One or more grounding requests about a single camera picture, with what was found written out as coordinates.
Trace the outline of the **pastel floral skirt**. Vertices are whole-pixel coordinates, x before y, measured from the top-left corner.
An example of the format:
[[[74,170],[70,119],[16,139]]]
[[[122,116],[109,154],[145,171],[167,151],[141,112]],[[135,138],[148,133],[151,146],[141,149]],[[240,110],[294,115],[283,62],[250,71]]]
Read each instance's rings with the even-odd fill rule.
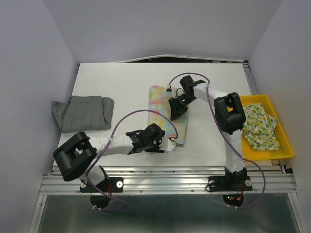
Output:
[[[186,133],[188,127],[189,114],[186,112],[180,118],[169,123],[166,118],[171,116],[171,108],[169,99],[172,98],[172,90],[167,90],[166,87],[153,85],[149,90],[148,108],[151,112],[148,113],[148,124],[155,123],[165,131],[166,138],[178,137],[175,142],[178,146],[184,146],[186,141]]]

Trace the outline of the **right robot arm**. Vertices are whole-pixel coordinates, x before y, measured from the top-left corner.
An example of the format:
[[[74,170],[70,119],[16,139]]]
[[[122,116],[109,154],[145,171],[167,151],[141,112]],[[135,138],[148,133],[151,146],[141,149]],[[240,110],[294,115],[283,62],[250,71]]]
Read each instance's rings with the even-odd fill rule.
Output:
[[[218,130],[225,141],[225,174],[210,176],[206,191],[225,192],[252,190],[246,186],[249,180],[242,155],[242,130],[246,121],[242,102],[238,93],[225,93],[210,87],[208,78],[194,81],[191,73],[183,73],[180,84],[184,93],[169,99],[171,120],[185,114],[188,105],[196,99],[209,104]]]

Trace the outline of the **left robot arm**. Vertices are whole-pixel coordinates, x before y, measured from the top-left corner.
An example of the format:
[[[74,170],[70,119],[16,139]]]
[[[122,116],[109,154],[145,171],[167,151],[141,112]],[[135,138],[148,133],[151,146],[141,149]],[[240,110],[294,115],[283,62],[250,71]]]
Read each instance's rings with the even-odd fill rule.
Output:
[[[136,153],[165,153],[169,150],[169,139],[156,124],[144,130],[127,132],[111,138],[89,137],[78,132],[63,143],[53,153],[54,160],[64,181],[79,179],[91,184],[97,191],[108,187],[108,175],[94,160],[109,155],[131,155]]]

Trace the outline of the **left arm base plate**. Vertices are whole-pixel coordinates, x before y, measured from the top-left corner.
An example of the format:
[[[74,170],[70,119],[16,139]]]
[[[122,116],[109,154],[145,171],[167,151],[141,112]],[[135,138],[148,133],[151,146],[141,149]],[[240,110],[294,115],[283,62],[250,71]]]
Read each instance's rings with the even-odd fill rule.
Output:
[[[126,202],[112,196],[113,194],[122,193],[123,186],[123,177],[110,177],[96,185],[97,188],[81,181],[79,192],[90,194],[92,209],[100,212],[116,212],[126,207]]]

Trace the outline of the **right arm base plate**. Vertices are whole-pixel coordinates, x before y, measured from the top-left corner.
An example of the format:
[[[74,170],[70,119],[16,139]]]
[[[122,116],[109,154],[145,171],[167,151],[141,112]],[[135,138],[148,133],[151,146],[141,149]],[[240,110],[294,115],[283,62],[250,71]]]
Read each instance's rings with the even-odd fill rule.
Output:
[[[231,179],[226,176],[212,176],[208,178],[205,187],[207,192],[221,192],[223,204],[239,208],[244,202],[244,192],[252,191],[252,182],[247,176],[246,178]]]

